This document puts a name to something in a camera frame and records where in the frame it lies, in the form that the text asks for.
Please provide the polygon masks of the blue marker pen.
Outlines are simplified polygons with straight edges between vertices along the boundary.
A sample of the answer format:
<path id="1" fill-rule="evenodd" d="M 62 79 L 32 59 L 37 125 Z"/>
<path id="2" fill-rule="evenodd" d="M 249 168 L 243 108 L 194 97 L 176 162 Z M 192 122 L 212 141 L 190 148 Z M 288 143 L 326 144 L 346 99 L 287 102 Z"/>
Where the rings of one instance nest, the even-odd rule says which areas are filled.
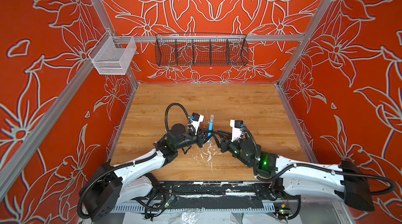
<path id="1" fill-rule="evenodd" d="M 208 133 L 208 136 L 207 136 L 207 138 L 208 138 L 207 141 L 210 141 L 210 139 L 211 139 L 211 131 L 213 130 L 213 120 L 212 119 L 209 122 L 208 130 L 209 130 L 209 133 Z"/>

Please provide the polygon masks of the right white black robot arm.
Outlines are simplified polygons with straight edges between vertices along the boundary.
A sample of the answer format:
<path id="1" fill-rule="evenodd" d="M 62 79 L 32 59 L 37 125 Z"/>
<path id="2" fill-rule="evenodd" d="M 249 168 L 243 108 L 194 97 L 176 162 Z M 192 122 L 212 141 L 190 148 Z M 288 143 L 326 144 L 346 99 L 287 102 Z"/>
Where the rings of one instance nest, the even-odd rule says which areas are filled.
<path id="1" fill-rule="evenodd" d="M 343 160 L 339 165 L 313 164 L 264 152 L 246 129 L 235 137 L 224 131 L 213 131 L 207 138 L 213 138 L 222 153 L 229 152 L 251 168 L 258 181 L 269 183 L 275 198 L 284 195 L 325 197 L 357 210 L 374 211 L 373 197 L 396 189 L 394 181 L 364 174 L 350 161 Z"/>

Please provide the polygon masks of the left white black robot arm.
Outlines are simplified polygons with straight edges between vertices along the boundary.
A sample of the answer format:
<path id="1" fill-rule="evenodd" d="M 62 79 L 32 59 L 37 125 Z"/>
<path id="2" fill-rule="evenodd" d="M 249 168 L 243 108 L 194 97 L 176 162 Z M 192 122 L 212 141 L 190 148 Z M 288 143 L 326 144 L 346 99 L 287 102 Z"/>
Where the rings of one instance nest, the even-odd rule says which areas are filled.
<path id="1" fill-rule="evenodd" d="M 99 221 L 116 205 L 147 197 L 159 184 L 152 171 L 170 164 L 180 149 L 187 153 L 193 145 L 201 148 L 214 136 L 212 130 L 198 126 L 190 124 L 187 132 L 184 126 L 176 124 L 145 155 L 121 165 L 101 164 L 79 192 L 78 216 Z"/>

